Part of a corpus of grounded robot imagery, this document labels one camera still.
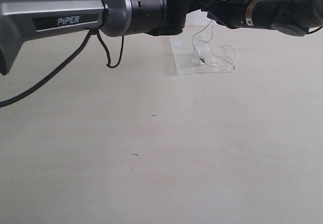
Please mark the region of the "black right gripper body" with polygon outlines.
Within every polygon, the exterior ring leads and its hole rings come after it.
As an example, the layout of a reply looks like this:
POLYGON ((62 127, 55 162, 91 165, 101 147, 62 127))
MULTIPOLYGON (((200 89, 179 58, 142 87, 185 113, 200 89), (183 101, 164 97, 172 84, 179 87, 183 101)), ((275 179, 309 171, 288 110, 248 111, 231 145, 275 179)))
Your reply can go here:
POLYGON ((246 8, 249 0, 215 1, 206 7, 207 17, 229 29, 248 28, 246 8))

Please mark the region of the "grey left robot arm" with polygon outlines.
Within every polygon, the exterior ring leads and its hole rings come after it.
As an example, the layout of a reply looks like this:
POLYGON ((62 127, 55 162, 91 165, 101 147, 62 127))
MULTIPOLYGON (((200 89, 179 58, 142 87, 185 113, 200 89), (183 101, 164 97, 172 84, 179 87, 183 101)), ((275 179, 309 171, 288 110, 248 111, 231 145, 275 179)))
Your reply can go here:
POLYGON ((1 74, 24 42, 98 29, 109 37, 180 34, 186 16, 222 0, 1 0, 1 74))

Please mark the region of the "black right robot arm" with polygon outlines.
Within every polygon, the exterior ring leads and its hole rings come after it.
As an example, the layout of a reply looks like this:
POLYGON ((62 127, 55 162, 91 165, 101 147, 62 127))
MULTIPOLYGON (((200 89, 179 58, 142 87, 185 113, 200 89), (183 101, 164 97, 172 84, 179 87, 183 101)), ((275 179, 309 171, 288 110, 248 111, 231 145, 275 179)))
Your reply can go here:
POLYGON ((322 27, 322 0, 225 0, 206 11, 208 18, 230 29, 276 30, 303 37, 322 27))

